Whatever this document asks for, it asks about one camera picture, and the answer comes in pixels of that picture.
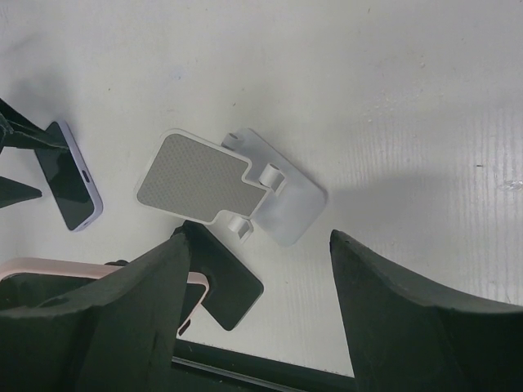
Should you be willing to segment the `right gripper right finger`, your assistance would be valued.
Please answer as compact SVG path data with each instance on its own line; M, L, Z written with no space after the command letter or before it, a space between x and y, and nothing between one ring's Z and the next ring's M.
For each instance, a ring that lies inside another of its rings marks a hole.
M434 282L339 230L329 250L358 390L521 390L519 305Z

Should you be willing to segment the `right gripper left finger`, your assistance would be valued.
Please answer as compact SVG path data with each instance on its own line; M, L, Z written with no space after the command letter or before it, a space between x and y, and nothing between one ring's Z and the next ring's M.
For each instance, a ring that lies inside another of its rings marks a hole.
M182 234L123 268L1 312L3 391L167 391L190 249Z

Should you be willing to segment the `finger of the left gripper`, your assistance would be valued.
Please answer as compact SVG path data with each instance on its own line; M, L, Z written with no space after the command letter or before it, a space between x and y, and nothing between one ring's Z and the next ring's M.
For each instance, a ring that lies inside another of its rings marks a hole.
M45 132L1 100L1 149L49 149L67 151L65 141Z
M39 189L5 177L0 178L0 208L41 197Z

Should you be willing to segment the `purple case phone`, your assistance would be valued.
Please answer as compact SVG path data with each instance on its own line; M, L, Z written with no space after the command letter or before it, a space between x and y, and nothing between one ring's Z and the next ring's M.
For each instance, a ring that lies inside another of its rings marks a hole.
M35 155L68 230L78 232L103 212L103 202L69 125L52 122L46 133L68 149L36 149Z

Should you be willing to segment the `white folding phone stand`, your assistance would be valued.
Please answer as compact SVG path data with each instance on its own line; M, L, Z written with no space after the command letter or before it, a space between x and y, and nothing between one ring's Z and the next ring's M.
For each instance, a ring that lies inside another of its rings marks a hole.
M202 225L227 212L240 241L259 226L289 247L323 212L327 194L250 128L227 134L219 145L172 129L141 176L136 200Z

